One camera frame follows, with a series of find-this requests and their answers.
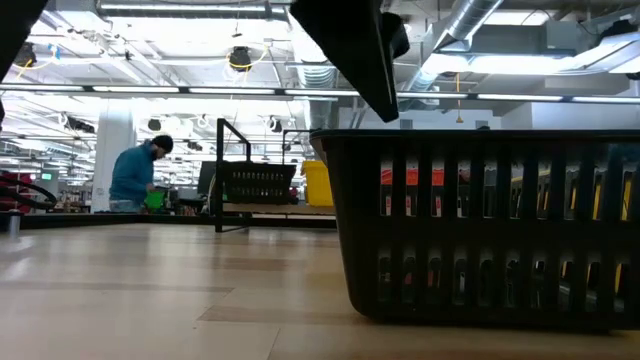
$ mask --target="man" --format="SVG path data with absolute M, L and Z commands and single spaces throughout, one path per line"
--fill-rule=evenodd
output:
M 153 186 L 153 162 L 173 150 L 169 135 L 156 136 L 151 141 L 125 150 L 113 167 L 109 205 L 112 212 L 137 213 L 142 208 L 147 192 Z

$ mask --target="wooden floor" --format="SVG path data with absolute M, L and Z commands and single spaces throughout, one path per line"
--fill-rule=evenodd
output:
M 0 239 L 0 359 L 640 359 L 640 333 L 372 324 L 333 231 L 122 225 Z

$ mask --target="black beanie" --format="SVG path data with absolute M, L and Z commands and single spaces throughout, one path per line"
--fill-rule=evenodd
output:
M 170 153 L 171 150 L 173 150 L 173 139 L 169 135 L 156 136 L 155 139 L 151 140 L 151 143 L 157 147 L 163 148 L 167 153 Z

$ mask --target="blue jacket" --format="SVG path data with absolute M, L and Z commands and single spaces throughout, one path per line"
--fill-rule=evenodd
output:
M 147 141 L 118 156 L 109 189 L 111 200 L 132 200 L 142 204 L 150 183 L 153 183 L 153 157 L 151 143 Z

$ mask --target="yellow bin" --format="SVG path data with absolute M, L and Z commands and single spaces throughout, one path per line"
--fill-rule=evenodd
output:
M 333 206 L 329 170 L 322 161 L 302 163 L 302 175 L 307 176 L 307 202 L 311 206 Z

